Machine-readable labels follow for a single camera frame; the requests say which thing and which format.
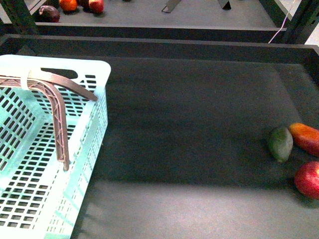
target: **orange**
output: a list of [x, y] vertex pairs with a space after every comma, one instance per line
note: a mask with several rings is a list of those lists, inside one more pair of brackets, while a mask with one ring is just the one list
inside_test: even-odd
[[59, 0], [59, 3], [63, 11], [75, 11], [78, 5], [76, 0]]

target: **mango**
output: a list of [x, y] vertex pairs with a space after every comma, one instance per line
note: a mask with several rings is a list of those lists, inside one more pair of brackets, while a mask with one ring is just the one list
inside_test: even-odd
[[303, 123], [293, 123], [289, 127], [294, 143], [311, 155], [319, 157], [319, 130]]
[[273, 129], [267, 139], [268, 148], [278, 162], [286, 162], [293, 149], [293, 137], [286, 127]]

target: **metal bracket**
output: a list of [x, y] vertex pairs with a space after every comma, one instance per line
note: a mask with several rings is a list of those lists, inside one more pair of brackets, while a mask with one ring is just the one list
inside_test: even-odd
[[305, 44], [319, 22], [319, 1], [301, 1], [284, 36], [283, 43]]
[[171, 13], [181, 0], [169, 0], [162, 12]]
[[230, 2], [229, 0], [218, 0], [220, 7], [223, 10], [230, 10], [231, 6], [230, 6]]
[[[166, 6], [163, 8], [162, 12], [171, 13], [174, 8], [180, 3], [181, 0], [169, 0], [166, 3]], [[219, 5], [223, 10], [230, 10], [230, 2], [229, 0], [218, 0]]]
[[18, 34], [37, 35], [38, 29], [24, 0], [0, 0]]

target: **basket holes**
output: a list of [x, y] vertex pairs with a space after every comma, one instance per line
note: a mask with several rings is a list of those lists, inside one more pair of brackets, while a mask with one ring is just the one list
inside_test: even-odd
[[91, 78], [91, 79], [95, 79], [94, 75], [85, 75], [85, 78]]
[[4, 211], [4, 212], [11, 212], [11, 211], [12, 211], [12, 208], [4, 207], [4, 208], [3, 208], [3, 211]]
[[8, 133], [8, 131], [7, 130], [5, 130], [4, 132], [3, 132], [3, 134], [1, 135], [1, 139], [4, 139], [4, 137], [6, 136], [6, 134]]
[[21, 112], [18, 112], [15, 116], [15, 119], [17, 120], [21, 116]]
[[11, 138], [12, 138], [12, 134], [9, 134], [5, 141], [8, 143]]
[[23, 200], [30, 200], [31, 197], [30, 197], [30, 196], [23, 195], [23, 196], [21, 197], [21, 199], [23, 199]]
[[14, 151], [13, 151], [13, 150], [11, 150], [11, 152], [10, 152], [10, 154], [7, 156], [7, 158], [8, 158], [8, 159], [10, 159], [10, 158], [11, 158], [11, 156], [13, 155], [13, 153], [14, 153]]
[[19, 195], [17, 195], [17, 194], [11, 194], [11, 195], [9, 196], [9, 198], [18, 199], [18, 198], [19, 198]]
[[27, 214], [35, 215], [35, 214], [36, 214], [36, 210], [28, 210], [26, 213], [27, 213]]
[[45, 194], [45, 191], [36, 191], [36, 193], [35, 193], [36, 195], [44, 195]]
[[22, 132], [22, 128], [20, 128], [16, 134], [20, 135], [21, 132]]
[[8, 128], [12, 128], [13, 125], [14, 125], [14, 121], [12, 121], [12, 122], [10, 123], [10, 125], [8, 126]]
[[27, 221], [27, 222], [32, 222], [33, 217], [24, 217], [23, 220], [24, 220], [24, 221]]
[[15, 148], [17, 148], [18, 146], [19, 146], [19, 144], [21, 143], [21, 141], [20, 140], [18, 140], [17, 142], [16, 142], [16, 144], [15, 144]]
[[5, 162], [3, 162], [3, 164], [2, 164], [2, 165], [1, 165], [1, 167], [0, 167], [0, 171], [4, 169], [4, 167], [6, 166], [6, 164], [7, 164], [7, 162], [6, 162], [6, 161], [5, 161]]
[[25, 136], [25, 134], [26, 134], [26, 131], [24, 131], [24, 132], [22, 133], [21, 138], [23, 138], [23, 137]]
[[15, 228], [16, 226], [18, 225], [18, 223], [8, 223], [8, 227], [11, 227], [11, 228]]
[[42, 71], [51, 72], [56, 75], [64, 76], [69, 79], [78, 78], [78, 74], [73, 70], [66, 69], [52, 69], [52, 68], [41, 68]]
[[2, 107], [3, 107], [3, 108], [6, 107], [8, 103], [9, 103], [9, 101], [6, 100], [6, 101], [2, 104]]
[[20, 220], [20, 219], [21, 219], [21, 216], [12, 215], [11, 219], [13, 219], [13, 220]]
[[9, 217], [9, 214], [0, 214], [0, 218], [3, 218], [3, 219], [7, 219]]
[[13, 146], [13, 144], [15, 143], [15, 141], [16, 141], [16, 137], [14, 137], [14, 138], [11, 140], [10, 145]]
[[22, 193], [22, 189], [20, 189], [20, 188], [15, 188], [14, 190], [13, 190], [15, 193]]
[[6, 155], [6, 153], [8, 153], [9, 149], [10, 149], [10, 148], [9, 148], [9, 147], [7, 147], [7, 148], [5, 149], [5, 151], [3, 152], [3, 154], [2, 154], [2, 155], [3, 155], [3, 156], [5, 156], [5, 155]]
[[16, 201], [7, 201], [7, 205], [15, 205]]
[[40, 207], [40, 204], [38, 204], [38, 203], [31, 203], [31, 204], [30, 204], [30, 207], [32, 207], [32, 208], [38, 208], [38, 207]]
[[26, 127], [26, 129], [30, 129], [31, 125], [32, 125], [32, 123], [30, 122], [30, 123], [28, 124], [28, 126]]
[[24, 191], [24, 193], [27, 193], [27, 194], [32, 194], [32, 193], [34, 193], [34, 190], [29, 190], [29, 189], [26, 189], [26, 190]]
[[15, 132], [18, 127], [19, 126], [16, 124], [12, 131]]
[[29, 229], [30, 224], [21, 224], [20, 228]]
[[13, 99], [14, 96], [15, 96], [15, 92], [12, 92], [11, 95], [9, 96], [9, 98]]
[[[28, 203], [26, 203], [26, 202], [19, 202], [18, 203], [18, 206], [22, 206], [22, 207], [26, 207], [28, 205]], [[24, 212], [24, 209], [22, 209], [22, 208], [17, 208], [16, 210], [15, 210], [15, 212], [16, 213], [23, 213]]]

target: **plastic basket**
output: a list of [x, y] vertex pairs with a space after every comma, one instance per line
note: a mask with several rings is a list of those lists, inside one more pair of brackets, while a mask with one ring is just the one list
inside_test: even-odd
[[68, 239], [76, 222], [107, 128], [103, 61], [0, 56], [1, 66], [72, 70], [85, 98], [56, 86], [65, 106], [70, 169], [56, 160], [49, 100], [40, 92], [0, 89], [0, 235]]

